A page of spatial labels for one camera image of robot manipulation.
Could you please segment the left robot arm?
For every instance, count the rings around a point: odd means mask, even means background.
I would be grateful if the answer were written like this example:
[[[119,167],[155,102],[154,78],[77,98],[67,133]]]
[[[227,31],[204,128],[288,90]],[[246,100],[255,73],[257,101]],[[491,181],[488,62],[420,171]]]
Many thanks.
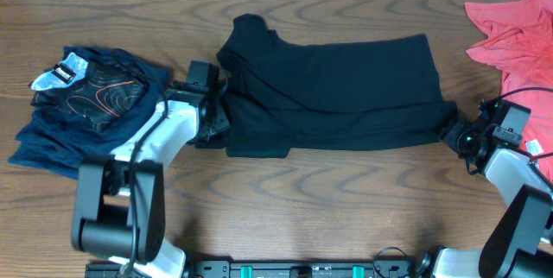
[[[188,277],[186,253],[166,237],[164,173],[181,148],[229,128],[226,87],[167,89],[152,117],[107,155],[79,167],[72,246],[99,257],[87,277]]]

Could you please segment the black t-shirt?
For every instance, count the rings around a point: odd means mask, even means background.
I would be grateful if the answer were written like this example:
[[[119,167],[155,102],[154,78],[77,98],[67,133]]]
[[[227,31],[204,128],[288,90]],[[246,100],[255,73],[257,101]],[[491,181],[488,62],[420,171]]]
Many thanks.
[[[442,96],[425,35],[297,45],[245,14],[216,57],[229,74],[221,103],[230,127],[207,146],[231,157],[424,145],[458,112]]]

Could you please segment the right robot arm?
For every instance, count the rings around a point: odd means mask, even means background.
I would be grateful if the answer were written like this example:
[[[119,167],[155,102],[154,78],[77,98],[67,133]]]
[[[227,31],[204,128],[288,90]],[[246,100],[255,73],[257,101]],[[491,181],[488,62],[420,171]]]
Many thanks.
[[[480,104],[470,122],[451,121],[440,139],[499,191],[507,209],[479,250],[439,247],[427,252],[415,277],[552,278],[552,255],[540,250],[552,242],[552,184],[535,156],[519,146],[530,109],[496,98]]]

